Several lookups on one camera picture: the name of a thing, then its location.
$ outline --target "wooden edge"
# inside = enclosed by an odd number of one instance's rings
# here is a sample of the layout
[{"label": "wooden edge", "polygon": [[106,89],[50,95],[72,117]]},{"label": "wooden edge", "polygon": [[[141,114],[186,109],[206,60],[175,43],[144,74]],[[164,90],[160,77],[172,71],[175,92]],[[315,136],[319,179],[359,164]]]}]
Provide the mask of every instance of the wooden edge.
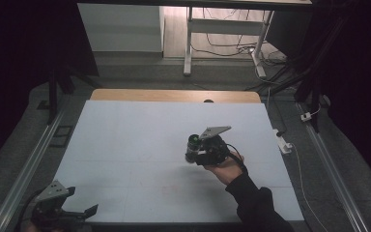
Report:
[{"label": "wooden edge", "polygon": [[261,103],[255,92],[200,90],[97,89],[91,101]]}]

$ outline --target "metal bracket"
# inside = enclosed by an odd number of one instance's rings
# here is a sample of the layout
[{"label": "metal bracket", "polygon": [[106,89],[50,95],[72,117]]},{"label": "metal bracket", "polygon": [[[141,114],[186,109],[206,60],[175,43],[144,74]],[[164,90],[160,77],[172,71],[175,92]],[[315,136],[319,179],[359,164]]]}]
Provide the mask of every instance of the metal bracket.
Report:
[{"label": "metal bracket", "polygon": [[206,139],[206,138],[211,138],[211,137],[219,135],[219,134],[221,134],[225,131],[228,131],[230,129],[231,129],[231,126],[206,128],[206,130],[204,130],[204,132],[200,135],[199,139],[203,140],[203,139]]},{"label": "metal bracket", "polygon": [[58,196],[66,196],[68,194],[69,191],[60,184],[60,182],[54,180],[38,197],[36,197],[35,201],[44,201]]}]

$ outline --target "black sleeve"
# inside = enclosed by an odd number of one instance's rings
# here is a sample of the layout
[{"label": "black sleeve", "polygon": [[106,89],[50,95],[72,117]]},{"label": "black sleeve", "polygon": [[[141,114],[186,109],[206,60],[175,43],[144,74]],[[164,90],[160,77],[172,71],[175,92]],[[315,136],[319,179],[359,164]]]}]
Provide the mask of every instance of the black sleeve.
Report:
[{"label": "black sleeve", "polygon": [[249,231],[294,232],[291,224],[273,209],[270,189],[258,189],[247,174],[237,177],[225,190],[236,199],[237,214]]}]

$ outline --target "wall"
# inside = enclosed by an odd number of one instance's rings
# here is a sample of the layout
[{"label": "wall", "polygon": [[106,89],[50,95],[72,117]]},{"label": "wall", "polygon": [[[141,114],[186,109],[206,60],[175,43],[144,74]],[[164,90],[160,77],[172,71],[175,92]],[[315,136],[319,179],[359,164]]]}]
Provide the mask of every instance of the wall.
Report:
[{"label": "wall", "polygon": [[155,6],[78,4],[93,51],[163,50],[163,10]]}]

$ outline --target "gray carpet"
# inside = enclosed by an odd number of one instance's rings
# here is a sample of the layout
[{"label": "gray carpet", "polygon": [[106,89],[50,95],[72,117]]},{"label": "gray carpet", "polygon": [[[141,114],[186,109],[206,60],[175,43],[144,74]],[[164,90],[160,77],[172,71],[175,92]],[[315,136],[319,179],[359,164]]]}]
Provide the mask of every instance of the gray carpet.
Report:
[{"label": "gray carpet", "polygon": [[[178,61],[168,61],[167,64],[150,61],[120,64],[120,61],[118,59],[113,63],[109,61],[102,63],[98,60],[100,77],[93,79],[105,88],[136,89],[243,90],[261,83],[253,75],[250,63],[213,66],[210,62],[197,61],[193,63],[192,76],[185,78],[183,77],[183,66]],[[268,74],[273,74],[276,71],[277,68],[267,67]],[[60,123],[60,126],[72,128],[77,123],[84,102],[90,98],[91,92],[94,90],[93,87],[78,78],[74,78],[73,82],[76,85],[76,91],[71,96],[70,107],[66,110]],[[276,101],[270,99],[271,123],[275,128],[286,131],[285,140],[296,145],[300,155],[303,190],[305,190],[309,204],[321,223],[328,231],[354,231],[337,199],[306,128],[299,119],[299,112],[292,98],[293,93],[293,90],[283,91],[276,97]],[[47,101],[47,95],[47,85],[39,86],[31,92],[28,108],[0,151],[0,205],[45,128],[47,110],[38,110],[37,107],[41,101]],[[371,170],[355,147],[331,122],[325,108],[321,110],[319,117],[321,135],[371,229]],[[59,146],[67,142],[62,139],[62,137],[52,139],[51,144],[54,146],[46,150],[19,207],[23,206],[26,197],[33,191],[47,186],[52,181],[66,151],[65,147]],[[304,201],[300,186],[297,154],[283,156],[283,159],[302,213],[311,230],[308,229],[305,222],[293,222],[293,226],[296,231],[324,231]],[[13,227],[14,218],[7,230],[12,231]]]}]

